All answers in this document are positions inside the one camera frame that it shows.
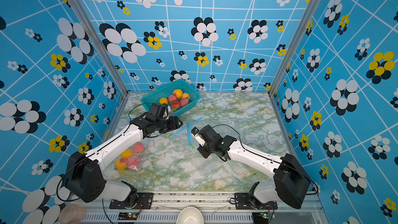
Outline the yellow orange peach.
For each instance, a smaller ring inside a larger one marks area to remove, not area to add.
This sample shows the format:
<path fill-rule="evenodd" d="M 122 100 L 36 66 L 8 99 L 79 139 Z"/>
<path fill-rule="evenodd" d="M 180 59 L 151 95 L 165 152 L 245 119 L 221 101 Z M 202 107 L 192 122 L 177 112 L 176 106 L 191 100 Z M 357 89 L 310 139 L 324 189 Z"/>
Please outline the yellow orange peach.
<path fill-rule="evenodd" d="M 115 168 L 123 171 L 127 168 L 127 158 L 119 158 L 115 161 Z"/>

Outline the clear zip bag blue zipper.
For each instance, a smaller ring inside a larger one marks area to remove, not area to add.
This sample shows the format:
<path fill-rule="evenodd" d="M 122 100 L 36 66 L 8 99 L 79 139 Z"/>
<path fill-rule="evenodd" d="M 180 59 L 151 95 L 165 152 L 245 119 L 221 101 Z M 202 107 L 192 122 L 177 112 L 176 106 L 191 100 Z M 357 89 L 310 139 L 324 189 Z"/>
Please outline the clear zip bag blue zipper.
<path fill-rule="evenodd" d="M 139 142 L 141 142 L 141 143 L 144 144 L 145 149 L 144 149 L 143 153 L 141 153 L 141 154 L 136 154 L 136 153 L 134 152 L 133 156 L 127 158 L 127 168 L 126 168 L 125 170 L 139 171 L 139 170 L 141 169 L 142 164 L 143 164 L 143 162 L 144 162 L 144 158 L 145 158 L 145 156 L 146 156 L 146 141 L 139 141 Z"/>

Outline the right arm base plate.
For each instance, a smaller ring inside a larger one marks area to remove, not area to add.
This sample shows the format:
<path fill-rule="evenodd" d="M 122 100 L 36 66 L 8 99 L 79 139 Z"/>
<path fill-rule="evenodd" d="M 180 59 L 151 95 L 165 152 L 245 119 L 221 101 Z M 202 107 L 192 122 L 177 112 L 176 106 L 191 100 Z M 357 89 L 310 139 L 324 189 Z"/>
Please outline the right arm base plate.
<path fill-rule="evenodd" d="M 230 203 L 235 205 L 238 210 L 277 210 L 278 205 L 276 201 L 261 203 L 254 196 L 249 193 L 236 192 L 234 197 L 230 199 Z"/>

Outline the yellow round peach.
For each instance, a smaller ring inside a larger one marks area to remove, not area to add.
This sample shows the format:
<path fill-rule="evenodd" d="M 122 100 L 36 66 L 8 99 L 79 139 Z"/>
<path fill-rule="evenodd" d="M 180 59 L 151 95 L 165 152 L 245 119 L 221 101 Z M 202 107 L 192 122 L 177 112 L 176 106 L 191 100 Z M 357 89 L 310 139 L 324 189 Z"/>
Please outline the yellow round peach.
<path fill-rule="evenodd" d="M 159 103 L 160 103 L 160 104 L 168 105 L 168 104 L 169 104 L 169 101 L 168 101 L 167 98 L 163 97 L 163 98 L 160 98 Z"/>

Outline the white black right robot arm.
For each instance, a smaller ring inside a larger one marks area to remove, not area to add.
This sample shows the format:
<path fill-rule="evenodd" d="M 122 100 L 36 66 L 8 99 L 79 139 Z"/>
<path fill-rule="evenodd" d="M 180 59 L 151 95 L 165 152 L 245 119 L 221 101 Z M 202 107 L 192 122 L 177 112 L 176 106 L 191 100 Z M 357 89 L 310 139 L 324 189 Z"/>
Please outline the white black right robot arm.
<path fill-rule="evenodd" d="M 263 186 L 259 181 L 253 184 L 245 198 L 252 208 L 262 209 L 275 201 L 283 201 L 295 209 L 302 207 L 312 180 L 295 156 L 261 152 L 232 136 L 221 136 L 210 125 L 200 130 L 194 127 L 191 134 L 199 143 L 197 150 L 203 158 L 214 154 L 223 162 L 237 161 L 274 180 L 272 186 Z"/>

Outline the pink peach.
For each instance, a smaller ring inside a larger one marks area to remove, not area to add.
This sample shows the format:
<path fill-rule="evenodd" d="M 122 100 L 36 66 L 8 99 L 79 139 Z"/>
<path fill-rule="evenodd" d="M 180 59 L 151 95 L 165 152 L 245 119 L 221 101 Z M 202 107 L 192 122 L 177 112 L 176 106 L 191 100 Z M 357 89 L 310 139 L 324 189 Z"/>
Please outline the pink peach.
<path fill-rule="evenodd" d="M 136 154 L 141 154 L 141 153 L 143 153 L 144 149 L 145 149 L 145 146 L 144 146 L 144 144 L 141 143 L 141 142 L 137 142 L 137 143 L 135 143 L 135 144 L 133 145 L 133 151 L 134 151 Z"/>

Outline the yellow peach front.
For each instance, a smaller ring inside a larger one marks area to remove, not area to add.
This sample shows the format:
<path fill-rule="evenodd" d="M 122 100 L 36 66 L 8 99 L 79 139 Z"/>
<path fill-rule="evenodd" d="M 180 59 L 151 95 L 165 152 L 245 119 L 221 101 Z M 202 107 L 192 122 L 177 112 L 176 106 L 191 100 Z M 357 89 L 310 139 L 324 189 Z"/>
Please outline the yellow peach front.
<path fill-rule="evenodd" d="M 126 158 L 127 159 L 127 158 L 133 156 L 133 154 L 134 154 L 133 150 L 128 148 L 125 151 L 123 151 L 120 156 L 121 156 L 121 158 Z"/>

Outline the teal plastic mesh basket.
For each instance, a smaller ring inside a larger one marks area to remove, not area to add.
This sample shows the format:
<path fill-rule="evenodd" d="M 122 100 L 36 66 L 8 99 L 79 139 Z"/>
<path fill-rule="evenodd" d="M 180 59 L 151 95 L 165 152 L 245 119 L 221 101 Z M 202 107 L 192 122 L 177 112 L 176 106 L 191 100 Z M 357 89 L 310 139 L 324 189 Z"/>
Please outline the teal plastic mesh basket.
<path fill-rule="evenodd" d="M 173 91 L 176 89 L 181 89 L 183 91 L 183 95 L 180 99 L 177 99 L 173 95 Z M 180 116 L 185 112 L 193 109 L 197 102 L 201 99 L 201 95 L 194 90 L 194 88 L 188 84 L 186 81 L 180 79 L 168 84 L 153 93 L 144 96 L 141 99 L 141 103 L 144 105 L 144 108 L 149 111 L 152 103 L 159 103 L 160 98 L 167 98 L 169 101 L 168 107 L 170 111 L 170 115 L 172 116 Z M 178 110 L 173 110 L 171 108 L 170 101 L 179 100 L 181 107 Z"/>

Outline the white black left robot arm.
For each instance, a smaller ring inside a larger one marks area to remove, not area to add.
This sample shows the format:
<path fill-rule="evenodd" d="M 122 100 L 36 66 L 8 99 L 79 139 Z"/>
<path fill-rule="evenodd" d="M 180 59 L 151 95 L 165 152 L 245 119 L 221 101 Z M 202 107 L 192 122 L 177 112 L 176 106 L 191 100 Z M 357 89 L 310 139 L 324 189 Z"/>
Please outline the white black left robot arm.
<path fill-rule="evenodd" d="M 144 115 L 131 120 L 114 137 L 86 153 L 76 152 L 68 160 L 65 174 L 58 187 L 65 187 L 86 203 L 98 198 L 111 199 L 133 207 L 137 202 L 137 189 L 123 181 L 121 183 L 104 179 L 103 171 L 127 148 L 151 137 L 181 128 L 178 117 L 147 119 Z"/>

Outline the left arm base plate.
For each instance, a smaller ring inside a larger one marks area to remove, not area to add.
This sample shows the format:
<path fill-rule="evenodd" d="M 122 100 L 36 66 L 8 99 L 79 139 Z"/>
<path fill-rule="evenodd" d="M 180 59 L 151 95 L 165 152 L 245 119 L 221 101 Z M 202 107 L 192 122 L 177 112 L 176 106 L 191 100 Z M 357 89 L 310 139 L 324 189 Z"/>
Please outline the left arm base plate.
<path fill-rule="evenodd" d="M 130 194 L 124 201 L 111 200 L 110 209 L 151 209 L 154 193 L 138 192 Z"/>

